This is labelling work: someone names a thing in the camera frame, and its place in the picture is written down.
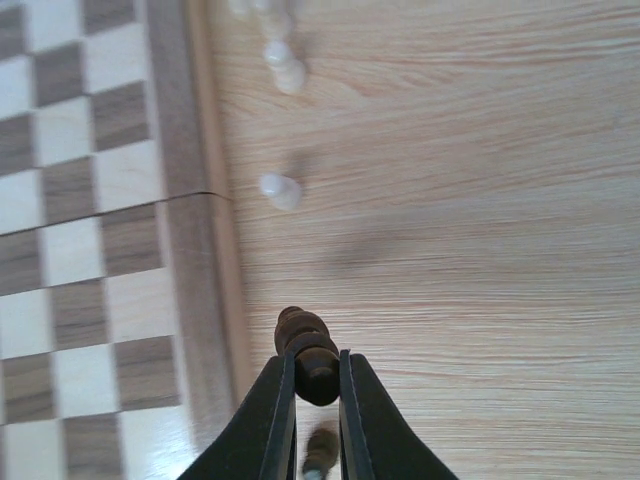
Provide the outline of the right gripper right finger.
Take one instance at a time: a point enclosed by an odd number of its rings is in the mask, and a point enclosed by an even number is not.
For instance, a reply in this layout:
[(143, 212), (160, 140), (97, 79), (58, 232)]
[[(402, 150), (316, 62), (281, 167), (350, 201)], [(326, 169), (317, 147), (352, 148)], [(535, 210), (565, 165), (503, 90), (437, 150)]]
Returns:
[(340, 352), (339, 427), (344, 479), (454, 479), (418, 438), (362, 354)]

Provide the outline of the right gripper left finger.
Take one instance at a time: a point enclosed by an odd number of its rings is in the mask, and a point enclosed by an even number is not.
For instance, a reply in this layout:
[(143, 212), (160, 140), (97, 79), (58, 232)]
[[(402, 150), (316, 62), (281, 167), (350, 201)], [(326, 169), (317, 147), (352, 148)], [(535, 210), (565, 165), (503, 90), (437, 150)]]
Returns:
[(226, 428), (180, 480), (294, 479), (295, 360), (269, 359)]

